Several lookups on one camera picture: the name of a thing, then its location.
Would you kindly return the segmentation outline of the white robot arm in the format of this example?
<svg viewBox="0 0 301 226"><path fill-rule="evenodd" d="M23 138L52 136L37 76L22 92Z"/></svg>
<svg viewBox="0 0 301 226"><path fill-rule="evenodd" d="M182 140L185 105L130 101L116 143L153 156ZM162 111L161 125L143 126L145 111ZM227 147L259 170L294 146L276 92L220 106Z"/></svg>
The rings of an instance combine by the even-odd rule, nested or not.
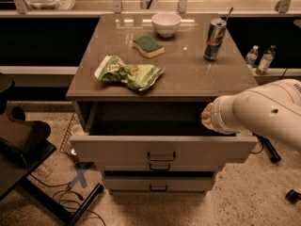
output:
<svg viewBox="0 0 301 226"><path fill-rule="evenodd" d="M282 79L207 104L202 124L221 134L248 130L301 151L301 82Z"/></svg>

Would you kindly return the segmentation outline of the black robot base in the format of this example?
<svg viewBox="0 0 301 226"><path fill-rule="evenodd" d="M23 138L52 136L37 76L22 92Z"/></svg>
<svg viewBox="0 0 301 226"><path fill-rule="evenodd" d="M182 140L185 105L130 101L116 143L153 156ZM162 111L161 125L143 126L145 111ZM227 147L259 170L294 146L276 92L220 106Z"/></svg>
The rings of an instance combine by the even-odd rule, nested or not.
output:
<svg viewBox="0 0 301 226"><path fill-rule="evenodd" d="M20 186L66 226L74 226L93 200L103 192L103 186L97 184L82 203L70 212L27 179L56 147L46 140L51 134L46 122L27 121L20 107L7 107L8 94L14 85L10 76L0 73L0 201L16 186Z"/></svg>

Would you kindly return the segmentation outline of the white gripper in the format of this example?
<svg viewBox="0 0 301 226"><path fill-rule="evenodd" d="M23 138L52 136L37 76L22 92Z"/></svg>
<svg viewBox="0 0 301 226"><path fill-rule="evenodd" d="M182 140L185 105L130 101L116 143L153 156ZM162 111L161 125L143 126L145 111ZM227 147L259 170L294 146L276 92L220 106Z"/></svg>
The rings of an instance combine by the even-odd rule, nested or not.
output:
<svg viewBox="0 0 301 226"><path fill-rule="evenodd" d="M201 122L207 129L221 134L240 132L245 129L240 122L240 105L246 105L243 94L220 96L206 105L201 112Z"/></svg>

